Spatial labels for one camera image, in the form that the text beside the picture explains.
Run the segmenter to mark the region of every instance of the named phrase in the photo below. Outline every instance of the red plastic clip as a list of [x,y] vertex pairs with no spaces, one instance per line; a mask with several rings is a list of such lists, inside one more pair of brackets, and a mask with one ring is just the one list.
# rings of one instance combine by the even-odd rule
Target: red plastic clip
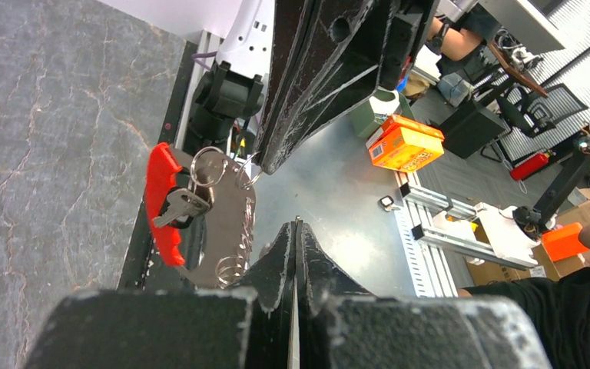
[[168,192],[177,186],[176,175],[181,170],[182,167],[173,158],[167,143],[162,142],[153,148],[148,159],[144,199],[148,224],[151,226],[151,233],[159,249],[159,256],[169,267],[184,265],[184,258],[177,249],[182,242],[180,232],[168,226],[157,228],[152,220],[159,216]]

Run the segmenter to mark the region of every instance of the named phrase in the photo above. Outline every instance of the yellow and orange box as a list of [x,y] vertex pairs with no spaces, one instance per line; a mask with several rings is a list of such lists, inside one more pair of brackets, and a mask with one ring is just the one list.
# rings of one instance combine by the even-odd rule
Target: yellow and orange box
[[444,154],[444,135],[435,128],[391,115],[381,129],[383,133],[370,146],[373,165],[410,173]]

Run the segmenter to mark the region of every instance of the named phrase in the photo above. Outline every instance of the red fire extinguisher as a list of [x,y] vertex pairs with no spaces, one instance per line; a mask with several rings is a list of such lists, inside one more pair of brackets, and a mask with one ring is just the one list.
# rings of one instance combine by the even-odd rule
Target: red fire extinguisher
[[510,171],[510,177],[522,181],[549,163],[552,152],[538,152]]

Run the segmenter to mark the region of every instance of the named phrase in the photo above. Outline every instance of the office chair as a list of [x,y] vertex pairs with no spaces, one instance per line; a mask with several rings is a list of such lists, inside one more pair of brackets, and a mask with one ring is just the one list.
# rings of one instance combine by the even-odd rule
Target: office chair
[[[508,90],[503,96],[496,98],[501,110],[501,119],[509,126],[509,131],[499,136],[481,149],[480,154],[484,158],[501,162],[502,158],[494,150],[496,158],[485,155],[486,148],[499,143],[501,139],[510,135],[517,128],[528,138],[535,138],[542,133],[557,128],[557,124],[566,118],[589,109],[579,98],[573,95],[573,92],[561,83],[545,89],[547,98],[543,98],[536,92],[528,93],[521,86],[515,86]],[[509,98],[511,95],[519,95],[520,99],[512,103]]]

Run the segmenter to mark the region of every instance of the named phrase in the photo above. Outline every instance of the cracked marble surface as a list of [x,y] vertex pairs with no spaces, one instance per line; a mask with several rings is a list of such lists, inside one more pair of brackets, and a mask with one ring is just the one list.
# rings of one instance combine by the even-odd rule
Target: cracked marble surface
[[183,50],[95,0],[0,1],[0,368],[115,287]]

